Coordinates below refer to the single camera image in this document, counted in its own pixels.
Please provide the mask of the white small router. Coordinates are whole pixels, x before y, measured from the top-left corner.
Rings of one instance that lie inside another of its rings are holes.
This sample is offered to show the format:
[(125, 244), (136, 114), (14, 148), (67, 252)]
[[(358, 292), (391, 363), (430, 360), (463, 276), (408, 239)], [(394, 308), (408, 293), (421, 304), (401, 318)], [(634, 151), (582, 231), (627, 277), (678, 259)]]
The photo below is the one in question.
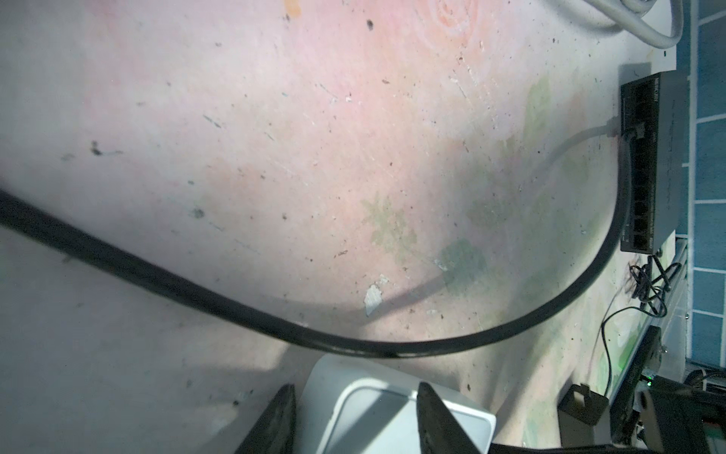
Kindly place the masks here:
[(295, 453), (419, 453), (421, 378), (366, 359), (325, 355), (296, 410)]

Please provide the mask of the dark grey network switch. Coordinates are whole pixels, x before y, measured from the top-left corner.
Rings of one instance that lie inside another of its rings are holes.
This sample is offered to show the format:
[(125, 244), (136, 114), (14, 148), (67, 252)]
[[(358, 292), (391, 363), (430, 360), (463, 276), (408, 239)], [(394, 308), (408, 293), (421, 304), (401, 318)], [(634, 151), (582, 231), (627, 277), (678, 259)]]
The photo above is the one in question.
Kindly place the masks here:
[(688, 76), (664, 71), (623, 84), (620, 120), (631, 157), (631, 213), (620, 249), (652, 255), (679, 225), (688, 129)]

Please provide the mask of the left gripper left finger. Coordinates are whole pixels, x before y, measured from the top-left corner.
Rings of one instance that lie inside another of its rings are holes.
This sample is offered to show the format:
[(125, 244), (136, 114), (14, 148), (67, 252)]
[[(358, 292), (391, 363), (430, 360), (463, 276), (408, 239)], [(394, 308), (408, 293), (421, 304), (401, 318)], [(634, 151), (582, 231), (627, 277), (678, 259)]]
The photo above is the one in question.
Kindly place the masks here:
[(257, 419), (235, 454), (291, 454), (297, 425), (296, 390), (282, 386)]

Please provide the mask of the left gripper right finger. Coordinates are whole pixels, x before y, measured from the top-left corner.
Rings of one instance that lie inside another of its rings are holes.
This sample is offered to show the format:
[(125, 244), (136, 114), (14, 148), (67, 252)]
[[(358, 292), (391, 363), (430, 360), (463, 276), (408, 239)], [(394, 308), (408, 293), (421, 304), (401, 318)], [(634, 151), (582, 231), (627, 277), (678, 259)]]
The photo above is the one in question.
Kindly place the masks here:
[(423, 454), (480, 454), (480, 450), (427, 382), (419, 384), (416, 414)]

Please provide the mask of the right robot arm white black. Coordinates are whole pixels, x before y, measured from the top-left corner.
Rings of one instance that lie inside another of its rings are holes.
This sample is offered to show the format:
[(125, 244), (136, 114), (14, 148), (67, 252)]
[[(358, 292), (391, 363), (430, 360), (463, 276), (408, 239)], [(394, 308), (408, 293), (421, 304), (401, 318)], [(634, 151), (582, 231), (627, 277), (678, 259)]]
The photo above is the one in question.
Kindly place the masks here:
[(571, 385), (557, 406), (561, 446), (544, 452), (723, 453), (725, 396), (649, 376), (661, 357), (661, 329), (649, 327), (615, 396)]

